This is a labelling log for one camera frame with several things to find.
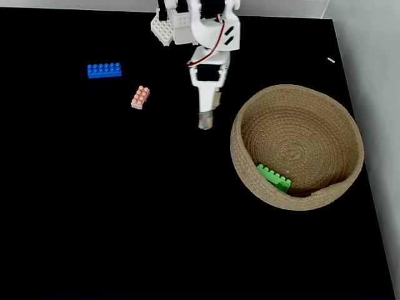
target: robotic arm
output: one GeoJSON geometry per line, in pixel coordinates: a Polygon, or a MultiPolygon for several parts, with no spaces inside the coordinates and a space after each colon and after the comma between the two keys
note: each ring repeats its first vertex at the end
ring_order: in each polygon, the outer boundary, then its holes
{"type": "Polygon", "coordinates": [[[228,75],[231,51],[240,48],[240,21],[233,13],[240,0],[158,0],[152,32],[168,46],[200,44],[188,62],[193,86],[199,88],[199,128],[213,126],[228,75]]]}

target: woven basket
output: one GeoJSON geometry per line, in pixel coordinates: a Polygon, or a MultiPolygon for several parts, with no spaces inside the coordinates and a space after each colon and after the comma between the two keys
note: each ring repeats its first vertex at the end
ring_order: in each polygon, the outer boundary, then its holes
{"type": "Polygon", "coordinates": [[[268,87],[236,116],[231,154],[242,182],[277,208],[307,211],[332,203],[356,180],[364,146],[338,102],[301,86],[268,87]],[[263,164],[291,180],[287,194],[257,170],[263,164]]]}

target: red wire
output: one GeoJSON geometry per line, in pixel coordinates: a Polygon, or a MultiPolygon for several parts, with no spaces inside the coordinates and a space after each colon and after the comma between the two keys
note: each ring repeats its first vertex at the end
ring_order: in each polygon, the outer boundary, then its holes
{"type": "Polygon", "coordinates": [[[223,25],[222,25],[221,33],[219,34],[218,42],[217,42],[217,44],[215,45],[214,49],[213,49],[208,55],[204,56],[204,57],[203,57],[202,59],[200,59],[199,61],[189,63],[189,64],[187,65],[189,68],[190,68],[190,67],[197,66],[198,64],[200,64],[201,62],[207,60],[211,55],[214,54],[215,50],[216,50],[216,49],[218,48],[218,46],[219,46],[219,43],[220,43],[221,40],[223,39],[223,35],[224,35],[224,31],[225,31],[225,21],[222,20],[222,23],[223,23],[223,25]]]}

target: pink lego brick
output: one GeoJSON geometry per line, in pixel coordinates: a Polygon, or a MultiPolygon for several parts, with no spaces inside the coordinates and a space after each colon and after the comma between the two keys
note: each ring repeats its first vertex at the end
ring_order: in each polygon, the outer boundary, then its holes
{"type": "Polygon", "coordinates": [[[143,103],[146,102],[150,95],[150,90],[147,87],[139,86],[136,95],[132,99],[132,107],[137,109],[143,108],[143,103]]]}

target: green lego brick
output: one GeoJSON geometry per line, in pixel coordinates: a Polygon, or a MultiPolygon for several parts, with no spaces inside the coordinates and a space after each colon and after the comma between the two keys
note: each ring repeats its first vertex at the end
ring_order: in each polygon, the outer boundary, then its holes
{"type": "Polygon", "coordinates": [[[272,183],[278,190],[286,193],[290,188],[290,184],[292,183],[289,179],[275,173],[273,170],[264,167],[262,164],[257,166],[257,170],[270,182],[272,183]]]}

